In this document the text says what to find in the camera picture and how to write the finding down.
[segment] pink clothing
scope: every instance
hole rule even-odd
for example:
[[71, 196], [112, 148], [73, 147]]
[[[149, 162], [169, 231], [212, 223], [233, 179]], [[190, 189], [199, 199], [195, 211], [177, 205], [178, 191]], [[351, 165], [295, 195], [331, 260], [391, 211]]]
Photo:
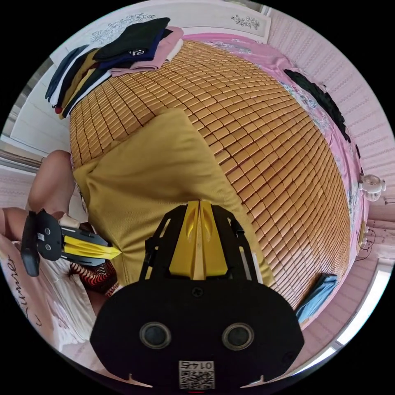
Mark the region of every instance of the pink clothing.
[[118, 77], [123, 74], [138, 73], [142, 71], [155, 71], [160, 69], [163, 63], [166, 61], [168, 55], [172, 52], [174, 47], [184, 35], [184, 31], [175, 26], [167, 26], [167, 29], [171, 30], [173, 33], [170, 33], [167, 37], [160, 40], [153, 60], [135, 62], [129, 69], [113, 68], [111, 69], [111, 75], [113, 77]]

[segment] white fan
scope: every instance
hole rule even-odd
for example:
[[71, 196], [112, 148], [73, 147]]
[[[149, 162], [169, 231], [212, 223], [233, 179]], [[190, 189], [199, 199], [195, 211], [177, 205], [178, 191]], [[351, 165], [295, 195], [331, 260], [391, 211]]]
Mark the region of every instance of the white fan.
[[370, 202], [375, 202], [379, 199], [381, 191], [386, 190], [386, 182], [373, 174], [361, 173], [358, 187]]

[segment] pink bedsheet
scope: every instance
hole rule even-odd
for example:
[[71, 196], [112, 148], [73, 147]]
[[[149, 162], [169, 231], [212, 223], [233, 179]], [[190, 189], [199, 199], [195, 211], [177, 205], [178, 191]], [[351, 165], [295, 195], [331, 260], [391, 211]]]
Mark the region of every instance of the pink bedsheet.
[[[357, 245], [360, 225], [362, 219], [365, 221], [367, 220], [369, 209], [368, 202], [366, 199], [363, 199], [362, 193], [358, 189], [361, 163], [357, 155], [355, 142], [348, 130], [347, 134], [351, 138], [351, 143], [348, 143], [344, 139], [339, 128], [335, 125], [328, 114], [317, 104], [316, 100], [308, 92], [296, 85], [284, 73], [284, 70], [289, 69], [305, 75], [309, 81], [316, 83], [323, 91], [325, 91], [325, 86], [319, 81], [315, 81], [314, 78], [307, 76], [275, 48], [252, 39], [222, 33], [186, 35], [183, 39], [204, 42], [216, 48], [224, 49], [233, 55], [254, 63], [261, 70], [265, 71], [280, 82], [305, 109], [313, 122], [317, 125], [330, 147], [343, 179], [344, 191], [350, 214], [350, 269], [358, 254]], [[342, 281], [339, 282], [336, 289], [339, 289], [341, 283]], [[334, 295], [335, 292], [333, 292], [331, 297], [327, 299], [325, 305], [329, 303]]]

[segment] sticker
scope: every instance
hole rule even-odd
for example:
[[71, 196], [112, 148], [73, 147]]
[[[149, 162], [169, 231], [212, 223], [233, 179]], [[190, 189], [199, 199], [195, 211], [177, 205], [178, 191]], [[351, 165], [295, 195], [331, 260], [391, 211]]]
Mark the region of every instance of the sticker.
[[213, 361], [179, 361], [179, 387], [181, 390], [213, 390]]

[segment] qr code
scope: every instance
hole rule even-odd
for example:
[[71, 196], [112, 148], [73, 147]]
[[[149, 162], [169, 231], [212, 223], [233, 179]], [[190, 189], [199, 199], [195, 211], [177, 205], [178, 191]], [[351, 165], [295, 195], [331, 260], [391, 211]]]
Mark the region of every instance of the qr code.
[[182, 390], [214, 389], [214, 371], [180, 370], [180, 389]]

